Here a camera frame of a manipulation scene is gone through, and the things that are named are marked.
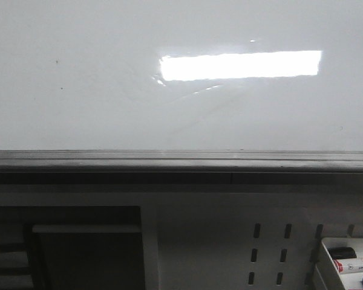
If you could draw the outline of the white glossy whiteboard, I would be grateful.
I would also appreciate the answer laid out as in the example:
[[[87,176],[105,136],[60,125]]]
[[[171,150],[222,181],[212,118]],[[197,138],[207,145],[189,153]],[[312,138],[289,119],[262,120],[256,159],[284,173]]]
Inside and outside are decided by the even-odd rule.
[[[0,150],[363,151],[363,1],[0,1]]]

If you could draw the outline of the red capped white marker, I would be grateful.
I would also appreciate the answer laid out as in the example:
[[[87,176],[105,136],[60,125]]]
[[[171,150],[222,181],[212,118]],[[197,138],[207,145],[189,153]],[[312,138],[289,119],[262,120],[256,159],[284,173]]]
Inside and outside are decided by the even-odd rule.
[[[363,257],[333,260],[340,274],[363,272]]]

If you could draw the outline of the white marker tray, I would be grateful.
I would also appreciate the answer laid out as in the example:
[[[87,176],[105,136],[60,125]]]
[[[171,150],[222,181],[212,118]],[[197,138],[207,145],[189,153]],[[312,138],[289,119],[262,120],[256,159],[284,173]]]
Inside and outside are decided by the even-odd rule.
[[[363,257],[363,238],[325,237],[321,241],[316,263],[316,289],[363,289],[363,272],[340,274],[328,252],[329,248],[352,247],[358,257]]]

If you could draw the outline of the white slotted pegboard panel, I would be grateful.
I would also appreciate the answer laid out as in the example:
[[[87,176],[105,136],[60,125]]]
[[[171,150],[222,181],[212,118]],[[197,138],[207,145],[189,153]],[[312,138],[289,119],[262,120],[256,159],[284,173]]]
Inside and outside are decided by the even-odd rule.
[[[363,195],[164,193],[141,206],[148,289],[313,289],[323,237],[363,237]]]

